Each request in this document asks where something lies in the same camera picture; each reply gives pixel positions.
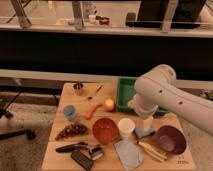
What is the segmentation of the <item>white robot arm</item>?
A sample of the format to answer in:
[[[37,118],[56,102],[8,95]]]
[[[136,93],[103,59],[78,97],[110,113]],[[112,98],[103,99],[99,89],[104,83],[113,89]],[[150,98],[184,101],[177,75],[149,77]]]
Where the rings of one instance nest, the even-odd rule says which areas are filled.
[[[128,106],[144,120],[162,107],[213,136],[213,102],[176,88],[175,81],[171,66],[154,67],[136,79]]]

